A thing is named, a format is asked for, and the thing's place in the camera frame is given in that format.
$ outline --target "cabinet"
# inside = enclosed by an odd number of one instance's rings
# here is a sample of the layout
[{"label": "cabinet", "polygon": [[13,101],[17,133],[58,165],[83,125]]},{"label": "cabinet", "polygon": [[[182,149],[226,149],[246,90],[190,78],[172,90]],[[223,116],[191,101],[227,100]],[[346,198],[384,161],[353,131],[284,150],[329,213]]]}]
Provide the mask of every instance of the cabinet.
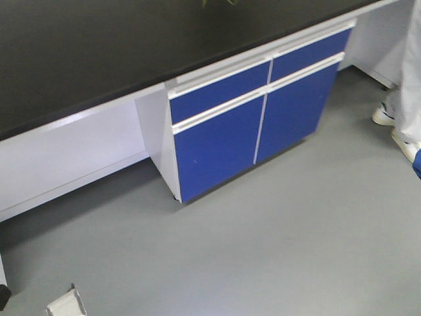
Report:
[{"label": "cabinet", "polygon": [[314,132],[354,25],[271,43],[138,103],[146,149],[174,197],[190,201]]}]

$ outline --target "white pants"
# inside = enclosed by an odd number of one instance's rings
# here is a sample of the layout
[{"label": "white pants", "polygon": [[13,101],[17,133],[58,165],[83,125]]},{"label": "white pants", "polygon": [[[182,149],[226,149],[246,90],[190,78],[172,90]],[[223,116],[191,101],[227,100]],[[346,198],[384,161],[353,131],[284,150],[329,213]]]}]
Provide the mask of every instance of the white pants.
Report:
[{"label": "white pants", "polygon": [[395,117],[398,136],[405,142],[421,142],[421,0],[415,0],[402,61],[401,87],[386,99]]}]

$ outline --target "white object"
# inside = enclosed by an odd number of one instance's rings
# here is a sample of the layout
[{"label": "white object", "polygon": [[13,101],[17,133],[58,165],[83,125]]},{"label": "white object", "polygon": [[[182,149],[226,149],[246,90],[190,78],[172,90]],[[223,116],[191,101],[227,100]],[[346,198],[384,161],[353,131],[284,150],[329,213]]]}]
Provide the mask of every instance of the white object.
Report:
[{"label": "white object", "polygon": [[382,126],[395,126],[395,119],[386,111],[383,103],[374,111],[372,120]]},{"label": "white object", "polygon": [[408,143],[404,142],[402,138],[399,137],[396,128],[392,130],[392,138],[396,144],[401,148],[405,157],[413,163],[415,160],[416,153],[421,149],[421,143]]},{"label": "white object", "polygon": [[0,284],[7,285],[5,270],[3,269],[3,262],[1,261],[1,255],[0,255]]},{"label": "white object", "polygon": [[180,183],[171,113],[164,84],[155,86],[148,96],[136,100],[146,150],[177,200],[181,200]]},{"label": "white object", "polygon": [[65,295],[46,307],[47,316],[86,316],[86,310],[79,291],[72,288]]}]

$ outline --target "drawer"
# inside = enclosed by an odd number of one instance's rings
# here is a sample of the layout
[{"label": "drawer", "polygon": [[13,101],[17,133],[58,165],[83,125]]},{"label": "drawer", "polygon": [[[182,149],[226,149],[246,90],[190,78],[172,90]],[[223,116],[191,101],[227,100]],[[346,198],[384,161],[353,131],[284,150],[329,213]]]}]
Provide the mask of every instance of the drawer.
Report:
[{"label": "drawer", "polygon": [[277,81],[314,63],[341,53],[351,29],[321,39],[274,59],[270,81]]},{"label": "drawer", "polygon": [[264,97],[174,136],[182,202],[253,166]]},{"label": "drawer", "polygon": [[270,62],[262,63],[171,99],[172,123],[176,124],[265,86],[268,82],[269,65]]}]

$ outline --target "blue cabinet door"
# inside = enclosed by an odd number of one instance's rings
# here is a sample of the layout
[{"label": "blue cabinet door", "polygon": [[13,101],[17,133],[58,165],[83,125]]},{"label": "blue cabinet door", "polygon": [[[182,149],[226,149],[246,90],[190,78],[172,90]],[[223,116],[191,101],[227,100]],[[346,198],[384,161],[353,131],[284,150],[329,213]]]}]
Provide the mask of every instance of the blue cabinet door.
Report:
[{"label": "blue cabinet door", "polygon": [[257,155],[260,162],[316,130],[337,64],[268,94]]},{"label": "blue cabinet door", "polygon": [[269,64],[255,66],[170,100],[172,124],[265,86]]},{"label": "blue cabinet door", "polygon": [[253,166],[263,97],[175,135],[182,202]]}]

